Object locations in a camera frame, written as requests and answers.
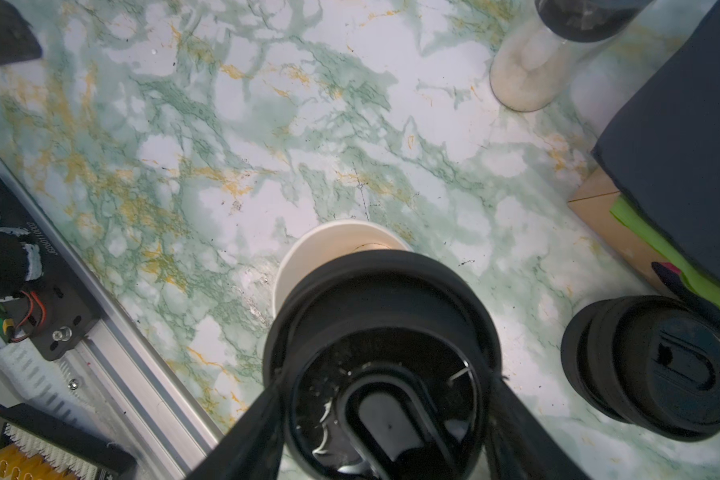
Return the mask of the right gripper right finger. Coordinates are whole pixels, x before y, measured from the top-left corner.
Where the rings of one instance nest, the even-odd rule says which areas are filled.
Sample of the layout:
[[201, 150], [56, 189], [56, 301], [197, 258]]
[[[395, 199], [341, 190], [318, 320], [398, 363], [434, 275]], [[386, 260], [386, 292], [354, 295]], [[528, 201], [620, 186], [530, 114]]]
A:
[[486, 396], [485, 448], [493, 479], [586, 479], [504, 379], [493, 376]]

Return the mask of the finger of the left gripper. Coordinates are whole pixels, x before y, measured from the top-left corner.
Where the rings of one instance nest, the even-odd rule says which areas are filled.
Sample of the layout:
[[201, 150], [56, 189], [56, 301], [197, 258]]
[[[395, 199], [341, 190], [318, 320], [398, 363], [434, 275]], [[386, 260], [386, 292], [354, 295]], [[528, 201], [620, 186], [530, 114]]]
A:
[[31, 25], [12, 4], [0, 0], [0, 66], [36, 60], [42, 54]]

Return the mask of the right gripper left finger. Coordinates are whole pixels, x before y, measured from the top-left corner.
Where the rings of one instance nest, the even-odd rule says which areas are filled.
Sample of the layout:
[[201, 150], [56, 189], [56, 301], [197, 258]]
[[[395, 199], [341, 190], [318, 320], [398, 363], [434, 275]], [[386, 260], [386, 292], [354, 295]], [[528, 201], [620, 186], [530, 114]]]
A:
[[285, 387], [280, 375], [187, 480], [277, 479], [284, 450]]

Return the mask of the black plastic cup lid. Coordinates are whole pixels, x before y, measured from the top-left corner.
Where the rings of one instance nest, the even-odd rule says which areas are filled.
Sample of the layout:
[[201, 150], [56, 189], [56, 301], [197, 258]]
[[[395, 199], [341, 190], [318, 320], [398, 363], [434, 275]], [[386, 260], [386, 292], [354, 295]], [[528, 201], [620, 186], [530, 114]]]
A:
[[402, 250], [331, 260], [287, 295], [268, 334], [286, 446], [315, 479], [465, 479], [501, 366], [492, 320], [445, 265]]

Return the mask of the white paper coffee cup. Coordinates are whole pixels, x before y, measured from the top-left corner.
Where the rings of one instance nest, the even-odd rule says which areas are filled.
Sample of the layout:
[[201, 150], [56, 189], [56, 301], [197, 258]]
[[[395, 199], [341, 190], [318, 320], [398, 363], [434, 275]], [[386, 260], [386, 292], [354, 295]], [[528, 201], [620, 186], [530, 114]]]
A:
[[320, 266], [352, 253], [385, 249], [412, 251], [396, 233], [369, 221], [334, 220], [313, 228], [294, 243], [279, 265], [272, 315], [277, 316], [295, 286]]

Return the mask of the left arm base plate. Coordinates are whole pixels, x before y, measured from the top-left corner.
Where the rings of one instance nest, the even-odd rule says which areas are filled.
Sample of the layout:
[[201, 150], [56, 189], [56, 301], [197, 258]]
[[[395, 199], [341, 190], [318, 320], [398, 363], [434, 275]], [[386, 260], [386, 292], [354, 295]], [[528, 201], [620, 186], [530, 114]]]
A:
[[0, 348], [27, 341], [55, 361], [102, 317], [57, 244], [0, 178]]

